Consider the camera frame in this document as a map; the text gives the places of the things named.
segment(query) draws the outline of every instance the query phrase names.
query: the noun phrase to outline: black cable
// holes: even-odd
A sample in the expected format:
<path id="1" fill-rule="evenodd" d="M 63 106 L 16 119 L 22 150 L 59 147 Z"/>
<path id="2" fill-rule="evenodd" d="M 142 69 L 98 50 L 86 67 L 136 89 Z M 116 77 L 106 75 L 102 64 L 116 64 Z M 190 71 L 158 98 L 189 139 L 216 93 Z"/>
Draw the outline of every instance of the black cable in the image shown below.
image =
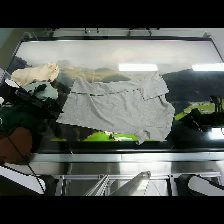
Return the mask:
<path id="1" fill-rule="evenodd" d="M 23 156 L 23 154 L 19 151 L 19 149 L 17 148 L 17 146 L 15 145 L 15 143 L 12 141 L 12 139 L 7 136 L 9 142 L 12 144 L 12 146 L 15 148 L 15 150 L 18 152 L 18 154 L 22 157 L 22 159 L 26 162 L 26 165 L 29 167 L 29 169 L 31 170 L 31 172 L 33 173 L 34 177 L 37 179 L 43 193 L 44 193 L 44 188 L 42 186 L 42 184 L 40 183 L 40 180 L 38 179 L 37 175 L 35 174 L 35 172 L 33 171 L 32 167 L 30 166 L 29 162 L 27 161 L 26 157 Z"/>

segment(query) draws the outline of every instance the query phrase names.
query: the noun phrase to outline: folded cloth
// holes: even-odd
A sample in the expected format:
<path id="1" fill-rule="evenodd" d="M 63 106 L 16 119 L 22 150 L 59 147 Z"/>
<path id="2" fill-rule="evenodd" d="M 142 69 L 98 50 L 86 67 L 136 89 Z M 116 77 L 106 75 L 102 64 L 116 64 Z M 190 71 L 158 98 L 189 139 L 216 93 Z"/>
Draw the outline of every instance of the folded cloth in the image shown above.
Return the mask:
<path id="1" fill-rule="evenodd" d="M 139 144 L 147 138 L 163 141 L 175 112 L 166 101 L 168 92 L 158 72 L 142 81 L 88 83 L 78 78 L 57 122 L 135 134 Z"/>
<path id="2" fill-rule="evenodd" d="M 58 91 L 53 88 L 49 82 L 31 83 L 25 86 L 24 89 L 32 94 L 38 86 L 43 84 L 47 85 L 46 88 L 43 91 L 37 92 L 35 96 L 41 100 L 46 100 L 48 97 L 53 100 L 56 100 L 58 98 Z"/>
<path id="3" fill-rule="evenodd" d="M 46 64 L 34 68 L 17 69 L 11 79 L 24 87 L 33 81 L 54 81 L 59 73 L 57 64 Z"/>

